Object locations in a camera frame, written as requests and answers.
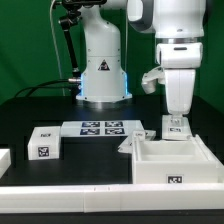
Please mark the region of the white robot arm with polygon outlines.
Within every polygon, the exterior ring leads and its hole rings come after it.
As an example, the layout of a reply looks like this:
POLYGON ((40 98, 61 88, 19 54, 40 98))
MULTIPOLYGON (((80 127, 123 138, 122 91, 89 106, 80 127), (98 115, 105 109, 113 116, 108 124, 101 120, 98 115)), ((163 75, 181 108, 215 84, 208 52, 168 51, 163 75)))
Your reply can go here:
MULTIPOLYGON (((108 0, 107 8, 124 8, 129 24, 139 33, 153 33, 159 66, 142 78, 145 92, 165 86, 168 113, 190 111, 195 70, 200 67, 206 0, 108 0)), ((121 68, 120 31, 104 20, 100 8, 81 9, 87 66, 81 76, 81 98, 91 103, 112 103, 129 98, 127 75, 121 68)))

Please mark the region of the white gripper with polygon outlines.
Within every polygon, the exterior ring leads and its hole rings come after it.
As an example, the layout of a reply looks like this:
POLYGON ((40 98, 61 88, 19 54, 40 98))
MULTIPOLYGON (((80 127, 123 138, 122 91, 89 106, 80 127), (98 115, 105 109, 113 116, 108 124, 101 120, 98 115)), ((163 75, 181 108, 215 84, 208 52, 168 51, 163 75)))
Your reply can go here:
POLYGON ((158 44, 156 59, 165 76, 168 112, 172 115, 189 113, 196 69, 200 67, 203 45, 197 43, 158 44))

